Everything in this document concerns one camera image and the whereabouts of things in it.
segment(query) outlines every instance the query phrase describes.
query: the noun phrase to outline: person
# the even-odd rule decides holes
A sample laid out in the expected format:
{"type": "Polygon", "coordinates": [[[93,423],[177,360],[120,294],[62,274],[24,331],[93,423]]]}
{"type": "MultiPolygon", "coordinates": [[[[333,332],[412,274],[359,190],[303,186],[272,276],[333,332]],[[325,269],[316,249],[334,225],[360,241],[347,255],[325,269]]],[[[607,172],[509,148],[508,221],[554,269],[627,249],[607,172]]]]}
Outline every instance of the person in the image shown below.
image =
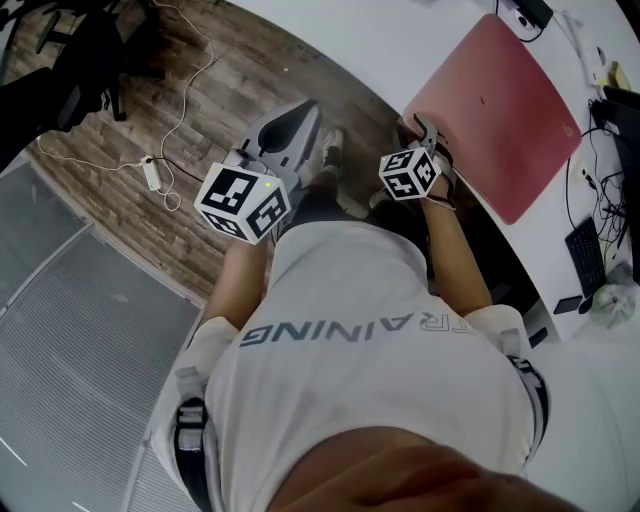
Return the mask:
{"type": "MultiPolygon", "coordinates": [[[[340,130],[327,137],[264,298],[267,242],[229,246],[154,413],[162,465],[186,492],[176,417],[193,396],[193,380],[179,380],[190,370],[207,416],[187,452],[206,455],[214,509],[573,510],[515,476],[548,414],[539,375],[505,355],[520,350],[514,339],[525,345],[522,318],[492,306],[447,204],[420,203],[440,297],[427,291],[410,208],[377,194],[366,219],[347,215],[336,202],[343,143],[340,130]]],[[[440,176],[430,194],[448,187],[440,176]]]]}

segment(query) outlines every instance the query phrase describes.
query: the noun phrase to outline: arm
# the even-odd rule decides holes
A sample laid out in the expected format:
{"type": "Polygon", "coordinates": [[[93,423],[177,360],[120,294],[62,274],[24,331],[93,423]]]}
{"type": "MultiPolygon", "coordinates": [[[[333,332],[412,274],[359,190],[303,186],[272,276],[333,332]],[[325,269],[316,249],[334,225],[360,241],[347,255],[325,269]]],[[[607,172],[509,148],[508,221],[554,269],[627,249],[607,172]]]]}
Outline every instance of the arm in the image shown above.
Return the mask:
{"type": "MultiPolygon", "coordinates": [[[[448,183],[440,177],[431,195],[446,197],[448,183]]],[[[421,201],[429,226],[431,260],[442,299],[460,316],[491,306],[491,296],[455,212],[421,201]]]]}
{"type": "Polygon", "coordinates": [[[202,323],[226,318],[241,330],[262,301],[267,268],[267,239],[258,245],[234,240],[224,257],[222,273],[216,282],[202,323]]]}

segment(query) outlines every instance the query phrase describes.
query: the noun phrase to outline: backpack strap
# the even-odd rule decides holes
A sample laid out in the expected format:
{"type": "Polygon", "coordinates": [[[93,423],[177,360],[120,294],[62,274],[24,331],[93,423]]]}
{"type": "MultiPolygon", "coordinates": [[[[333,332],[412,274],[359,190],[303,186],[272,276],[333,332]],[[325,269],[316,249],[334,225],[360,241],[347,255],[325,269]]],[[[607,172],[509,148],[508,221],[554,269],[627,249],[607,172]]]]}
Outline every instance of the backpack strap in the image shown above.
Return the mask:
{"type": "Polygon", "coordinates": [[[178,370],[176,377],[184,400],[178,408],[173,437],[176,464],[194,503],[202,512],[213,512],[204,449],[205,428],[209,420],[204,391],[195,368],[178,370]]]}
{"type": "Polygon", "coordinates": [[[516,372],[522,380],[529,398],[531,399],[531,405],[533,407],[533,421],[534,421],[534,435],[529,455],[525,460],[526,466],[531,459],[535,456],[542,439],[547,431],[547,425],[549,424],[549,415],[551,413],[551,401],[549,399],[549,392],[547,385],[542,378],[542,375],[531,366],[531,363],[526,359],[520,359],[519,357],[507,356],[516,372]]]}

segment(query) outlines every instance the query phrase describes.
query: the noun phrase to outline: black cable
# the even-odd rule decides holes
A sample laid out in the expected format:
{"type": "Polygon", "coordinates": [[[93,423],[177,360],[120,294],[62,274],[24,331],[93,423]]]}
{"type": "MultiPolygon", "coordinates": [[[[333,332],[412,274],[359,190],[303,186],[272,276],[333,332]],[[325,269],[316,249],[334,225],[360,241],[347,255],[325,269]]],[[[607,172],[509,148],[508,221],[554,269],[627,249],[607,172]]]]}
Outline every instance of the black cable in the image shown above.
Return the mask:
{"type": "MultiPolygon", "coordinates": [[[[636,151],[634,150],[634,148],[632,147],[632,145],[629,143],[629,141],[627,141],[624,137],[622,137],[621,135],[618,135],[617,133],[613,132],[611,130],[611,128],[607,125],[603,128],[591,128],[591,119],[589,119],[589,129],[584,132],[581,136],[582,139],[584,139],[587,135],[589,136],[589,141],[591,144],[591,149],[594,152],[595,155],[595,166],[594,166],[594,175],[597,181],[594,181],[593,178],[590,178],[589,176],[587,176],[587,181],[589,182],[589,186],[596,192],[596,202],[594,204],[593,207],[593,212],[591,214],[592,218],[595,219],[595,213],[596,210],[599,212],[599,216],[600,216],[600,220],[603,221],[602,227],[600,228],[600,231],[598,232],[598,240],[600,240],[601,242],[604,242],[605,244],[605,249],[604,249],[604,263],[605,263],[605,267],[606,267],[606,262],[607,262],[607,256],[609,254],[609,250],[611,249],[611,247],[616,243],[616,242],[620,242],[621,241],[621,237],[624,236],[623,233],[623,228],[624,228],[624,224],[625,224],[625,213],[624,213],[624,206],[623,203],[614,203],[613,201],[611,201],[611,198],[609,197],[609,195],[607,194],[607,187],[609,185],[613,186],[614,188],[621,190],[620,187],[618,187],[615,183],[613,183],[613,181],[611,181],[613,178],[615,178],[616,176],[620,176],[622,174],[624,174],[624,172],[615,172],[612,174],[609,174],[607,176],[605,176],[604,178],[600,179],[598,177],[598,152],[595,149],[595,146],[593,145],[593,138],[592,138],[592,134],[593,132],[596,131],[601,131],[605,136],[611,137],[611,136],[615,136],[617,137],[618,140],[622,141],[634,154],[634,157],[636,158],[636,160],[638,162],[640,162],[640,159],[638,158],[638,154],[636,153],[636,151]],[[596,183],[598,183],[600,185],[600,190],[598,190],[598,186],[596,185],[596,183]],[[607,206],[605,206],[604,208],[602,207],[602,203],[604,202],[604,200],[606,199],[607,201],[607,206]],[[602,236],[602,234],[604,233],[605,229],[607,230],[607,234],[606,236],[602,236]]],[[[571,223],[571,226],[576,229],[576,226],[573,222],[573,219],[571,218],[571,211],[570,211],[570,207],[569,207],[569,170],[570,170],[570,166],[571,166],[571,158],[569,158],[569,160],[567,161],[567,169],[566,169],[566,189],[565,189],[565,197],[566,197],[566,206],[567,206],[567,215],[569,217],[569,222],[571,223]]]]}
{"type": "MultiPolygon", "coordinates": [[[[497,16],[498,15],[498,11],[500,10],[500,0],[496,0],[496,10],[494,12],[494,14],[497,16]]],[[[540,32],[533,37],[532,39],[520,39],[520,41],[522,41],[523,43],[533,43],[534,41],[538,40],[540,38],[540,36],[542,35],[542,33],[544,32],[544,28],[540,30],[540,32]]]]}
{"type": "Polygon", "coordinates": [[[152,158],[152,161],[157,161],[157,160],[164,160],[166,162],[169,162],[171,165],[173,165],[176,169],[178,169],[180,172],[183,172],[184,174],[186,174],[187,176],[191,176],[194,180],[199,181],[200,183],[204,183],[203,180],[201,180],[200,178],[198,178],[197,176],[194,176],[193,174],[191,174],[190,172],[185,171],[182,167],[180,167],[177,163],[175,163],[173,160],[170,160],[169,158],[152,158]]]}
{"type": "Polygon", "coordinates": [[[520,39],[520,41],[522,41],[523,43],[533,43],[534,41],[536,41],[537,39],[540,38],[540,36],[544,34],[544,29],[540,30],[540,32],[538,33],[538,35],[532,39],[520,39]]]}

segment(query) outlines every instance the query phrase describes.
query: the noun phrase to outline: keyboard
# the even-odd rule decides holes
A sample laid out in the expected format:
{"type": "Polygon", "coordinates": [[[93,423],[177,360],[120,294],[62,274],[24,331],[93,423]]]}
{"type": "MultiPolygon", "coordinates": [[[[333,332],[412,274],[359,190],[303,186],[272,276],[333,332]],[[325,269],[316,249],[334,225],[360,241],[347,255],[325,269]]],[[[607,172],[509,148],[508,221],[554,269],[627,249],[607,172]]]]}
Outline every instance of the keyboard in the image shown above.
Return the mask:
{"type": "Polygon", "coordinates": [[[591,297],[606,282],[600,241],[593,218],[589,217],[566,239],[573,264],[578,272],[582,293],[591,297]]]}

